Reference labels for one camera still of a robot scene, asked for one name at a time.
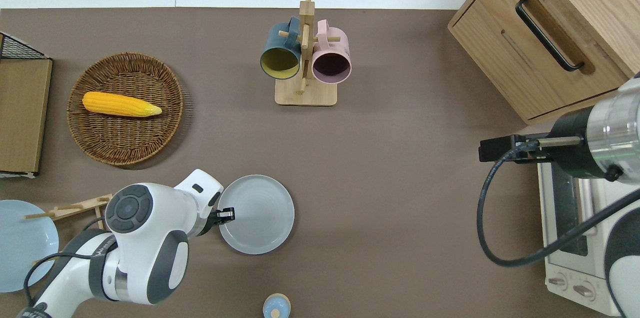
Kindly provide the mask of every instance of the woven tray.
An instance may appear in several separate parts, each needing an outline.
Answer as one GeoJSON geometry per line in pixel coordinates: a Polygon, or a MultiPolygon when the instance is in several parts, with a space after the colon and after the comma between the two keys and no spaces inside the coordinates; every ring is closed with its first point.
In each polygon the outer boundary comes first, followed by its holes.
{"type": "Polygon", "coordinates": [[[141,53],[119,53],[91,65],[71,90],[66,118],[73,140],[87,156],[113,166],[149,159],[164,148],[183,117],[183,90],[160,60],[141,53]],[[89,91],[146,100],[162,108],[150,117],[121,117],[88,111],[89,91]]]}

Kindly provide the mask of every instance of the mug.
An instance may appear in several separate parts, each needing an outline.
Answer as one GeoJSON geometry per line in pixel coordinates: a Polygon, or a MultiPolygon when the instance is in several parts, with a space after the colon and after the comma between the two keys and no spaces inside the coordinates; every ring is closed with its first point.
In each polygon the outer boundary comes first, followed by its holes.
{"type": "Polygon", "coordinates": [[[326,19],[318,21],[318,42],[313,45],[311,72],[318,81],[338,84],[352,74],[352,59],[349,56],[349,40],[345,32],[329,26],[326,19]],[[328,37],[340,37],[339,42],[329,42],[328,37]]]}
{"type": "Polygon", "coordinates": [[[291,17],[286,22],[279,22],[271,27],[267,42],[260,56],[260,67],[275,79],[290,79],[300,70],[300,19],[291,17]],[[288,32],[288,37],[281,37],[279,31],[288,32]]]}

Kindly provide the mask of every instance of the wooden cabinet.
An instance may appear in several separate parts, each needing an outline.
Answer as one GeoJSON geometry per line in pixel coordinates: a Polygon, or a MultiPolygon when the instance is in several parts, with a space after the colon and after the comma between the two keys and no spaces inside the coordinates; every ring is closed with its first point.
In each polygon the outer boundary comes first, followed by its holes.
{"type": "Polygon", "coordinates": [[[640,72],[640,0],[467,0],[448,28],[528,124],[591,106],[640,72]]]}

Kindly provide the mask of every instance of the wooden mug rack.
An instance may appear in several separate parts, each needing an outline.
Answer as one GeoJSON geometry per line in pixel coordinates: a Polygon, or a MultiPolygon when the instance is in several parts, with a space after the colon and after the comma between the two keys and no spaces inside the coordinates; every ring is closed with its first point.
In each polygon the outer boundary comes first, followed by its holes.
{"type": "MultiPolygon", "coordinates": [[[[333,106],[338,103],[338,85],[322,83],[314,79],[311,72],[311,57],[314,51],[313,37],[315,29],[316,3],[311,0],[300,1],[300,70],[290,79],[277,79],[275,101],[281,106],[333,106]]],[[[286,31],[279,35],[286,37],[286,31]]],[[[340,37],[329,37],[329,42],[340,42],[340,37]]]]}

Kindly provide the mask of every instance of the corn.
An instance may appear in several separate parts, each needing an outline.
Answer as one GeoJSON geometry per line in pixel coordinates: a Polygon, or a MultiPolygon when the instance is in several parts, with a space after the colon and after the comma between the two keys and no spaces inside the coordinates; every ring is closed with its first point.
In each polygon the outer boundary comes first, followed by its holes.
{"type": "Polygon", "coordinates": [[[162,109],[148,101],[121,94],[87,92],[82,104],[88,111],[105,115],[126,117],[149,117],[162,113],[162,109]]]}

